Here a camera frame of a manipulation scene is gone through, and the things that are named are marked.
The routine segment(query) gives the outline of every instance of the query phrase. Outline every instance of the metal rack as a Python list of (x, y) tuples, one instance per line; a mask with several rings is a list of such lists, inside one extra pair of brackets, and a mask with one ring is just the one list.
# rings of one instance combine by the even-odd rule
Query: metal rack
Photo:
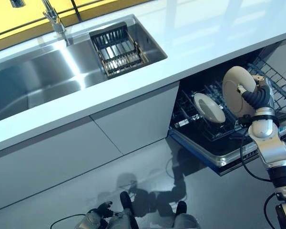
[[(276, 111), (280, 111), (286, 107), (286, 78), (280, 75), (260, 57), (257, 57), (254, 63), (249, 63), (247, 70), (252, 75), (265, 76), (271, 80), (275, 96)], [(178, 129), (184, 125), (193, 123), (193, 128), (202, 133), (209, 141), (215, 141), (241, 129), (237, 118), (226, 106), (221, 81), (214, 81), (212, 84), (204, 85), (203, 89), (198, 92), (208, 95), (220, 106), (226, 116), (226, 121), (222, 124), (216, 124), (204, 119), (203, 116), (199, 114), (193, 102), (195, 92), (179, 90), (171, 119), (172, 127)]]
[(286, 107), (286, 78), (278, 73), (273, 67), (267, 64), (263, 59), (257, 57), (254, 63), (248, 64), (247, 69), (251, 75), (261, 75), (269, 78), (272, 83), (275, 97), (276, 111)]
[(148, 63), (146, 55), (130, 36), (124, 22), (92, 32), (90, 36), (108, 77), (118, 76)]

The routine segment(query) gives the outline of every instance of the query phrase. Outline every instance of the dishwasher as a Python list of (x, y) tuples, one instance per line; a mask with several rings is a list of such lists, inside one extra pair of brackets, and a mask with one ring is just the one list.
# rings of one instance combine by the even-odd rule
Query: dishwasher
[[(241, 166), (239, 147), (244, 133), (223, 97), (224, 75), (233, 66), (241, 66), (251, 75), (268, 77), (274, 90), (276, 115), (285, 113), (286, 78), (267, 63), (279, 45), (280, 43), (266, 46), (180, 81), (169, 135), (220, 176)], [(224, 112), (225, 121), (213, 123), (200, 115), (194, 103), (195, 93), (203, 93), (213, 99)], [(279, 132), (281, 139), (286, 142), (286, 115), (280, 120)], [(259, 157), (257, 146), (250, 137), (244, 141), (243, 155), (245, 163)]]

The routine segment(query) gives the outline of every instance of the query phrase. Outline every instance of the white countertop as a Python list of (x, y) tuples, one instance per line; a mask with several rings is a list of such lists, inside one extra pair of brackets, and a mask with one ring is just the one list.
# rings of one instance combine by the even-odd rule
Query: white countertop
[[(0, 150), (221, 62), (286, 39), (286, 0), (155, 0), (68, 28), (134, 14), (168, 58), (0, 121)], [(51, 41), (50, 33), (0, 52)]]

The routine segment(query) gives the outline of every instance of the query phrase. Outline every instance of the plate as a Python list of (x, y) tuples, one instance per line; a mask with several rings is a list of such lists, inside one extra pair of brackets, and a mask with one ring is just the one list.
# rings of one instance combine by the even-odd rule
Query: plate
[(224, 112), (209, 96), (202, 93), (196, 93), (194, 94), (194, 103), (198, 112), (207, 120), (213, 123), (225, 122)]
[(239, 84), (250, 92), (253, 92), (256, 87), (252, 75), (245, 68), (234, 66), (227, 71), (223, 80), (223, 94), (227, 107), (236, 117), (242, 117), (246, 114), (254, 116), (255, 110), (253, 107), (237, 91)]

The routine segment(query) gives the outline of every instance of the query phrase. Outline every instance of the gray floor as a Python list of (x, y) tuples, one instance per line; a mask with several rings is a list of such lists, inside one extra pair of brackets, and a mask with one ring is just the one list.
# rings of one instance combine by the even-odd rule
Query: gray floor
[[(249, 163), (259, 176), (266, 172), (259, 159)], [(177, 202), (203, 229), (269, 228), (263, 215), (272, 184), (250, 177), (241, 167), (220, 177), (172, 139), (163, 139), (80, 177), (0, 210), (0, 228), (46, 229), (68, 215), (86, 213), (108, 200), (121, 210), (119, 193), (128, 190), (140, 227), (170, 227)], [(268, 206), (276, 228), (275, 205)], [(72, 229), (81, 217), (54, 229)]]

